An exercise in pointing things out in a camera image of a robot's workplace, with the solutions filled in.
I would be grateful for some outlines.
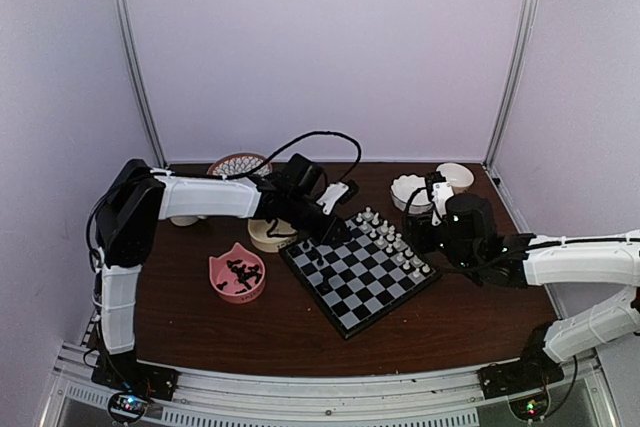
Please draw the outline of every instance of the white backdrop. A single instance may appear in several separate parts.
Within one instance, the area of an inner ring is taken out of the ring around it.
[[[315,129],[350,133],[370,160],[480,160],[521,1],[128,0],[170,161],[268,153]]]
[[[640,228],[640,0],[540,0],[497,170],[534,232]],[[620,286],[555,286],[569,315]],[[625,426],[638,425],[640,339],[599,349]]]

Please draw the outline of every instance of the dark wood surface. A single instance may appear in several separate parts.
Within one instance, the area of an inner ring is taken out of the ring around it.
[[[330,178],[346,168],[326,167]],[[499,232],[514,233],[486,174],[478,165],[469,167],[476,176],[470,192],[491,200]],[[188,168],[203,172],[206,166]],[[338,212],[348,216],[370,205],[399,227],[400,211],[389,195],[392,180],[434,169],[430,164],[362,164],[352,176],[360,193]],[[215,294],[208,258],[236,241],[255,251],[246,229],[246,220],[221,217],[186,228],[159,223],[138,286],[141,360],[277,376],[424,372],[517,357],[531,329],[555,319],[542,288],[479,288],[451,274],[345,341],[277,254],[260,254],[266,288],[254,302],[232,305]]]

